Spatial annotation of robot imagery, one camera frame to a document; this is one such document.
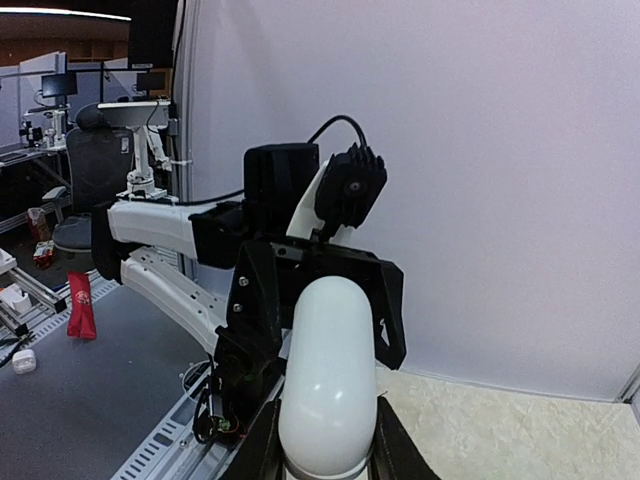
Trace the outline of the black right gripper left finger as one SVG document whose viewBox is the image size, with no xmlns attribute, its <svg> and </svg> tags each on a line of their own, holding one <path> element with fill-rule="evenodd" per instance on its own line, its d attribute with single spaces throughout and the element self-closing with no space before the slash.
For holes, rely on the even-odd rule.
<svg viewBox="0 0 640 480">
<path fill-rule="evenodd" d="M 279 438 L 281 401 L 268 402 L 257 416 L 236 455 L 236 479 L 282 479 L 283 460 Z"/>
</svg>

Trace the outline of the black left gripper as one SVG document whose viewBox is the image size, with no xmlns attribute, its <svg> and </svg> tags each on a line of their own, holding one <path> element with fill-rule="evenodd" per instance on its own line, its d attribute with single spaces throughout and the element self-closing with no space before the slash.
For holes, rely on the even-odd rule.
<svg viewBox="0 0 640 480">
<path fill-rule="evenodd" d="M 214 353 L 224 390 L 252 383 L 276 361 L 284 328 L 311 282 L 340 276 L 365 292 L 373 313 L 375 357 L 397 369 L 406 357 L 404 274 L 393 262 L 348 247 L 292 238 L 246 240 L 238 251 L 226 324 Z"/>
</svg>

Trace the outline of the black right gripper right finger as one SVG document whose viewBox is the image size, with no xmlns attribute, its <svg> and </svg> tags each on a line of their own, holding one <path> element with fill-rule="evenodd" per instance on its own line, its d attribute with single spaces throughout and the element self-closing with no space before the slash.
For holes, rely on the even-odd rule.
<svg viewBox="0 0 640 480">
<path fill-rule="evenodd" d="M 377 399 L 372 450 L 372 478 L 379 480 L 439 480 L 384 396 Z"/>
</svg>

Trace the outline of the white oval charging case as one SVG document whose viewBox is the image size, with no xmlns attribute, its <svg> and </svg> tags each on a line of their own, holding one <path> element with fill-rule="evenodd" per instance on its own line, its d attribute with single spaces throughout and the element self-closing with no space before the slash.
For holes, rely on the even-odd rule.
<svg viewBox="0 0 640 480">
<path fill-rule="evenodd" d="M 278 434 L 287 479 L 355 479 L 377 419 L 370 302 L 340 276 L 311 282 L 295 308 Z"/>
</svg>

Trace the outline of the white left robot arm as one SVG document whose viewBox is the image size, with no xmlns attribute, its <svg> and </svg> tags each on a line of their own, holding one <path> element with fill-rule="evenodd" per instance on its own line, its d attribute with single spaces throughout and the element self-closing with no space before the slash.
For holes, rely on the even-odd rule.
<svg viewBox="0 0 640 480">
<path fill-rule="evenodd" d="M 244 157 L 244 199 L 182 204 L 115 200 L 92 214 L 100 274 L 140 293 L 213 357 L 226 391 L 253 387 L 275 363 L 302 291 L 340 276 L 373 312 L 375 356 L 406 355 L 404 276 L 345 237 L 372 209 L 384 160 L 365 143 L 326 162 L 315 143 L 272 144 Z"/>
</svg>

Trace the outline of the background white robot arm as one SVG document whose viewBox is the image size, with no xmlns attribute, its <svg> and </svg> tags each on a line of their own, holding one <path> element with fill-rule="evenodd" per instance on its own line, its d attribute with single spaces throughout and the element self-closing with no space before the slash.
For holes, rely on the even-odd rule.
<svg viewBox="0 0 640 480">
<path fill-rule="evenodd" d="M 162 169 L 171 170 L 171 160 L 164 151 L 160 131 L 169 127 L 168 100 L 121 104 L 119 123 L 133 133 L 134 167 L 127 174 L 127 196 L 157 200 L 167 195 L 156 186 L 149 153 Z"/>
</svg>

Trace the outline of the red bag on floor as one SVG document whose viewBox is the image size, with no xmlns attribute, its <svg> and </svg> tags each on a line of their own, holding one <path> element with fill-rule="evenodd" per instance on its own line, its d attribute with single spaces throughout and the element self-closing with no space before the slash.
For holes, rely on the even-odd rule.
<svg viewBox="0 0 640 480">
<path fill-rule="evenodd" d="M 95 340 L 97 330 L 89 277 L 86 273 L 71 271 L 68 273 L 68 281 L 72 305 L 67 335 L 84 340 Z"/>
</svg>

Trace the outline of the grey office chair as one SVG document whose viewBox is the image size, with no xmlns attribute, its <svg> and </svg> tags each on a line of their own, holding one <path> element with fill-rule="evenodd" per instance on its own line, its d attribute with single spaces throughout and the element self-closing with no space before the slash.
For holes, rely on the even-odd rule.
<svg viewBox="0 0 640 480">
<path fill-rule="evenodd" d="M 134 163 L 133 133 L 111 126 L 96 103 L 82 107 L 75 122 L 66 135 L 70 185 L 45 195 L 58 218 L 53 245 L 68 254 L 91 250 L 91 211 L 126 189 Z"/>
</svg>

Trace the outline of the background computer monitor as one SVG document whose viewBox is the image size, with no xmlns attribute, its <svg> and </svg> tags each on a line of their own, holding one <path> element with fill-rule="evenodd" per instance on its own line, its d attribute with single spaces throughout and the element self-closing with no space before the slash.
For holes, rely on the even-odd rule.
<svg viewBox="0 0 640 480">
<path fill-rule="evenodd" d="M 76 73 L 43 75 L 41 92 L 43 98 L 76 95 L 78 93 Z"/>
</svg>

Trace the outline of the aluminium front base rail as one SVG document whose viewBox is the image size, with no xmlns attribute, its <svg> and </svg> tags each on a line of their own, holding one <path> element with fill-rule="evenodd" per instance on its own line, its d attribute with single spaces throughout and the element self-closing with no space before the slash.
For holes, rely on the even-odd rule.
<svg viewBox="0 0 640 480">
<path fill-rule="evenodd" d="M 220 479 L 244 439 L 195 440 L 195 407 L 210 374 L 209 362 L 191 365 L 182 375 L 183 395 L 112 475 L 114 479 Z"/>
</svg>

